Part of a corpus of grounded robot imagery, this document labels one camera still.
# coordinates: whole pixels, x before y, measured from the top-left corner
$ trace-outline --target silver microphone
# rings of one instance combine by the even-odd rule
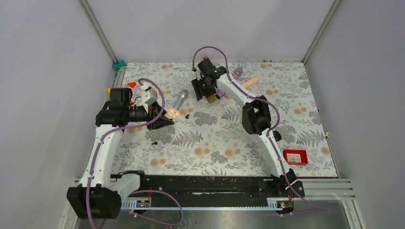
[[[176,102],[173,105],[173,108],[176,110],[180,110],[181,105],[183,105],[184,101],[189,97],[189,91],[186,89],[183,89],[179,93],[179,97],[177,97]]]

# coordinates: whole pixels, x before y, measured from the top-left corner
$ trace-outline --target wire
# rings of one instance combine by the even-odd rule
[[[149,194],[148,194],[148,201],[149,201],[149,204],[150,204],[150,197],[151,197],[151,196],[152,196],[152,193],[149,192]]]
[[[276,114],[277,114],[277,122],[276,122],[276,124],[275,124],[272,128],[269,128],[269,130],[267,131],[266,136],[267,136],[267,138],[269,139],[269,141],[270,141],[270,143],[271,143],[271,145],[272,145],[274,151],[276,152],[278,161],[280,162],[281,169],[282,169],[282,171],[283,171],[283,175],[284,175],[284,178],[286,179],[286,182],[287,182],[287,184],[288,184],[288,187],[289,187],[289,188],[291,189],[291,191],[292,191],[297,197],[299,197],[302,201],[306,202],[308,205],[311,205],[311,206],[315,207],[315,209],[310,209],[310,210],[305,210],[305,211],[296,212],[296,214],[301,214],[301,213],[305,213],[305,212],[309,212],[309,211],[313,211],[313,210],[329,210],[329,209],[327,209],[327,208],[324,208],[324,207],[321,207],[321,206],[317,206],[317,205],[315,205],[315,204],[309,202],[308,200],[304,199],[304,198],[292,187],[292,185],[290,184],[290,181],[289,181],[288,178],[287,178],[287,174],[286,174],[286,170],[285,170],[285,168],[284,168],[284,165],[283,165],[283,163],[281,162],[280,153],[278,152],[277,147],[274,145],[273,141],[272,141],[271,138],[270,138],[270,131],[272,131],[273,129],[275,129],[275,128],[278,126],[278,124],[280,123],[280,112],[278,111],[277,107],[276,107],[274,104],[272,104],[271,102],[248,95],[248,94],[247,94],[246,92],[244,92],[237,84],[235,84],[235,83],[232,81],[232,78],[231,78],[231,76],[229,75],[228,59],[227,59],[225,53],[224,53],[223,51],[221,51],[220,49],[214,47],[214,46],[204,46],[204,47],[201,47],[201,48],[199,48],[199,49],[194,53],[194,56],[192,57],[192,69],[195,70],[195,67],[194,67],[194,66],[195,66],[195,56],[197,55],[197,53],[198,53],[200,50],[202,50],[202,49],[207,49],[207,48],[215,49],[215,50],[217,50],[218,52],[220,52],[220,53],[222,54],[222,56],[224,56],[224,58],[225,58],[226,75],[228,76],[229,82],[231,82],[231,84],[232,84],[233,86],[235,86],[235,87],[236,87],[243,95],[245,95],[246,97],[251,98],[251,99],[254,99],[254,100],[258,100],[258,101],[261,101],[261,102],[264,102],[264,103],[270,105],[270,106],[275,110],[275,112],[276,112]]]
[[[293,199],[293,197],[294,197],[294,193],[293,193],[293,192],[290,192],[290,198],[288,199],[288,201],[291,202],[292,199]]]
[[[166,193],[166,192],[163,192],[163,191],[158,191],[158,190],[139,190],[139,191],[132,192],[131,195],[139,194],[139,193],[160,193],[160,194],[166,195],[167,197],[172,199],[174,201],[174,203],[176,203],[176,205],[179,207],[180,214],[181,214],[181,219],[177,223],[166,223],[166,222],[162,222],[162,221],[159,221],[157,219],[152,219],[152,218],[146,217],[144,215],[139,215],[139,214],[136,214],[136,213],[135,213],[135,216],[139,216],[141,218],[148,219],[148,220],[151,220],[153,222],[157,222],[157,223],[160,223],[160,224],[163,224],[163,225],[166,225],[166,226],[177,226],[177,225],[180,225],[183,222],[183,220],[184,220],[183,208],[180,206],[180,203],[172,195],[170,195],[169,193]]]
[[[267,101],[267,100],[260,99],[260,98],[256,98],[256,97],[253,97],[253,96],[248,95],[248,94],[247,94],[246,92],[244,92],[237,84],[235,84],[235,82],[232,81],[232,78],[231,78],[231,76],[229,75],[229,70],[228,70],[228,58],[226,57],[226,55],[225,55],[225,53],[224,53],[223,51],[221,51],[220,49],[218,49],[218,48],[216,48],[216,47],[214,47],[214,46],[204,46],[204,47],[202,47],[202,48],[199,48],[199,49],[194,53],[194,56],[192,57],[192,69],[195,70],[195,67],[194,67],[194,66],[195,66],[195,56],[197,55],[197,53],[198,53],[200,50],[207,49],[207,48],[215,49],[215,50],[217,50],[218,52],[220,52],[220,53],[222,54],[222,56],[224,56],[224,58],[225,58],[226,75],[228,76],[229,82],[231,82],[231,84],[232,84],[233,86],[235,86],[235,87],[236,87],[244,96],[246,96],[247,98],[264,102],[264,103],[270,105],[270,106],[275,110],[275,112],[276,112],[276,114],[277,114],[277,122],[276,122],[276,124],[275,124],[273,127],[270,128],[270,130],[274,130],[274,129],[278,126],[278,124],[280,124],[280,112],[278,112],[277,107],[276,107],[274,104],[272,104],[271,102]]]
[[[155,118],[153,118],[152,120],[150,120],[149,122],[146,122],[146,123],[143,123],[143,124],[139,124],[139,125],[129,125],[129,126],[118,127],[118,128],[115,128],[115,129],[112,129],[112,130],[106,132],[103,136],[101,136],[100,142],[97,144],[96,150],[94,151],[93,160],[92,160],[92,162],[91,162],[90,176],[89,176],[88,181],[87,181],[86,197],[85,197],[85,199],[86,199],[86,211],[87,211],[87,216],[88,216],[90,225],[91,225],[91,227],[92,227],[93,229],[97,229],[97,227],[96,227],[96,225],[94,224],[93,217],[91,216],[91,209],[90,209],[90,186],[91,186],[91,181],[92,181],[92,177],[93,177],[93,173],[94,173],[94,166],[96,165],[97,155],[98,155],[98,152],[100,151],[100,147],[101,147],[101,144],[103,143],[104,139],[105,139],[110,133],[113,133],[113,132],[118,131],[118,130],[126,130],[126,129],[138,128],[138,127],[143,127],[143,126],[152,124],[152,123],[154,123],[157,119],[160,118],[160,116],[163,114],[163,111],[164,111],[165,100],[164,100],[164,94],[163,94],[162,90],[159,88],[159,86],[158,86],[156,83],[154,83],[154,82],[153,82],[152,80],[150,80],[150,79],[140,78],[140,79],[138,80],[138,82],[139,82],[140,85],[143,85],[142,81],[147,81],[147,82],[149,82],[150,84],[152,84],[154,87],[156,87],[156,89],[158,90],[160,96],[162,97],[162,106],[161,106],[162,108],[161,108],[161,110],[159,111],[158,115],[157,115]],[[106,222],[106,220],[103,220],[103,222],[102,222],[102,224],[101,224],[101,226],[100,226],[99,229],[102,229],[102,227],[104,226],[104,223],[105,223],[105,222]]]
[[[138,96],[138,97],[136,97],[135,99],[134,99],[134,103],[132,104],[132,105],[135,105],[135,102],[137,101],[137,99],[139,99],[139,98],[142,98],[142,96]]]

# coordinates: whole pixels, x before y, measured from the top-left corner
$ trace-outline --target table surface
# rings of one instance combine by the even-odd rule
[[[128,63],[123,87],[142,77],[151,79],[163,90],[169,107],[182,89],[189,90],[190,95],[174,125],[152,131],[146,127],[126,130],[111,172],[144,170],[150,175],[269,176],[271,172],[263,151],[242,128],[241,108],[226,98],[212,104],[204,103],[205,99],[197,101],[190,83],[191,67],[190,62]],[[278,107],[281,122],[276,130],[282,135],[278,142],[280,149],[307,151],[307,165],[291,166],[296,175],[336,177],[304,65],[290,62],[229,63],[230,71],[236,67],[244,71],[238,79],[240,83],[260,76],[249,90],[258,96],[265,95]],[[135,98],[140,96],[141,90],[135,87],[133,92]],[[274,124],[276,113],[271,109],[270,112]]]

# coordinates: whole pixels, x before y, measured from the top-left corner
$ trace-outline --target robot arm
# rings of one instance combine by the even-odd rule
[[[263,149],[266,162],[271,169],[273,179],[280,183],[281,188],[287,190],[289,186],[285,181],[280,163],[283,164],[291,185],[297,181],[297,177],[285,159],[283,157],[280,159],[278,158],[275,149],[277,149],[278,152],[280,152],[280,149],[278,148],[272,131],[270,132],[269,138],[267,137],[271,120],[268,104],[248,97],[247,95],[251,97],[257,96],[246,90],[236,80],[229,80],[224,67],[220,66],[216,68],[209,59],[203,60],[197,66],[202,75],[202,79],[192,80],[192,85],[196,92],[197,100],[200,100],[202,96],[209,97],[210,95],[214,94],[215,87],[230,95],[230,97],[232,97],[236,103],[242,107],[242,126],[248,134],[252,135],[252,138],[258,142]],[[266,97],[263,95],[257,98],[267,101]]]
[[[93,150],[91,152],[86,170],[77,187],[70,187],[67,192],[67,199],[81,219],[88,218],[85,207],[85,190],[89,177],[92,178],[90,191],[92,193],[90,204],[95,219],[114,219],[118,216],[121,207],[121,200],[137,190],[140,186],[140,178],[137,174],[124,174],[117,182],[110,182],[111,167],[118,143],[123,131],[110,133],[101,142],[97,158],[94,155],[103,135],[117,127],[127,126],[129,122],[147,122],[154,119],[161,106],[157,103],[157,93],[144,83],[142,86],[142,105],[129,106],[132,98],[132,90],[129,88],[111,88],[110,101],[107,101],[103,109],[96,116],[96,136]],[[159,129],[174,122],[163,115],[154,123],[147,126],[149,130]]]

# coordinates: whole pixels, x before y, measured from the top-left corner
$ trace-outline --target orange cone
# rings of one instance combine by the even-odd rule
[[[134,87],[137,85],[136,82],[129,82],[129,83],[127,83],[127,84],[128,84],[128,86],[130,86],[131,88],[134,88]]]

